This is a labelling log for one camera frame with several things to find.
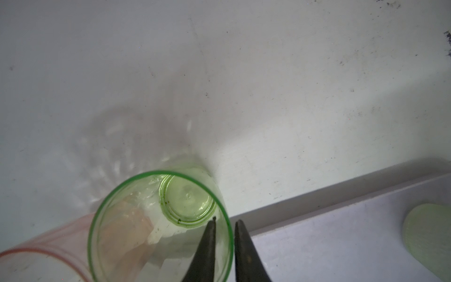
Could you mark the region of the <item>pale green frosted glass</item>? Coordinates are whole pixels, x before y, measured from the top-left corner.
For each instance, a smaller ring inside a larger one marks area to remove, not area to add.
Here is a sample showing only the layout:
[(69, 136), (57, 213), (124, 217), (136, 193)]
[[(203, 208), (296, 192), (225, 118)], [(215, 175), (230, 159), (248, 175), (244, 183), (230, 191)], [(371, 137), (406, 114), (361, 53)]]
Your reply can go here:
[(424, 203), (413, 208), (402, 227), (409, 253), (443, 282), (451, 280), (451, 208)]

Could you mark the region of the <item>green clear glass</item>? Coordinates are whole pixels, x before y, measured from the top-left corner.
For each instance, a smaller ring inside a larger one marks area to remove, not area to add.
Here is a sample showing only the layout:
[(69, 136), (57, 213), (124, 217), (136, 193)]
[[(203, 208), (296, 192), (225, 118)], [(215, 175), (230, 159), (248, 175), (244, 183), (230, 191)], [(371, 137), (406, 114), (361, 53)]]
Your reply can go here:
[(233, 231), (214, 178), (198, 164), (138, 174), (111, 191), (88, 236), (96, 282), (180, 282), (209, 222), (216, 224), (216, 282), (233, 262)]

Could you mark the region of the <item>lilac plastic tray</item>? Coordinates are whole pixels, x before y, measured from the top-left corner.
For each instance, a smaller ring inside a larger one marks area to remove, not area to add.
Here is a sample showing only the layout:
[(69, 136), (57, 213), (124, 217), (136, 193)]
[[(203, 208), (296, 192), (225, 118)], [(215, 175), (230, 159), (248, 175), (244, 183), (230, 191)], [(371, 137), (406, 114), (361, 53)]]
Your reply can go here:
[(402, 226), (416, 206), (450, 202), (451, 176), (443, 173), (266, 227), (245, 224), (274, 282), (435, 282), (406, 250)]

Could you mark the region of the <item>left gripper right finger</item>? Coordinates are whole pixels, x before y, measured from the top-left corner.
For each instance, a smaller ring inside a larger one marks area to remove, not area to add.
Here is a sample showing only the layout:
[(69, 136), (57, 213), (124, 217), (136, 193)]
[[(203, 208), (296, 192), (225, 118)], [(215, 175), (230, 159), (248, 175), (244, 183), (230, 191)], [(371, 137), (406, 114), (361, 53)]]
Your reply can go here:
[(271, 282), (242, 220), (235, 225), (234, 248), (237, 282)]

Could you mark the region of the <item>pink clear glass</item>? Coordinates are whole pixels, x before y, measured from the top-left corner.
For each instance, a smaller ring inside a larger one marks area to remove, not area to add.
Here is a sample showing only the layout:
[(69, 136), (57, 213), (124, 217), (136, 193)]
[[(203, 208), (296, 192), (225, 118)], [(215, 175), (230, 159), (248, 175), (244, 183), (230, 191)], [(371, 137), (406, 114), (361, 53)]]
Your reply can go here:
[(94, 214), (1, 252), (2, 282), (92, 282), (88, 238)]

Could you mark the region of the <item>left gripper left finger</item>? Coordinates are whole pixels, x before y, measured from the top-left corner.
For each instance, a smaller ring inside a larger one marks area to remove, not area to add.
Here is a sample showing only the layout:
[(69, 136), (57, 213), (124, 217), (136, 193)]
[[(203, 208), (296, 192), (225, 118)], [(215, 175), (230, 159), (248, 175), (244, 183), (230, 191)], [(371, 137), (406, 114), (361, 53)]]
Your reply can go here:
[(208, 222), (183, 282), (213, 282), (216, 261), (216, 217)]

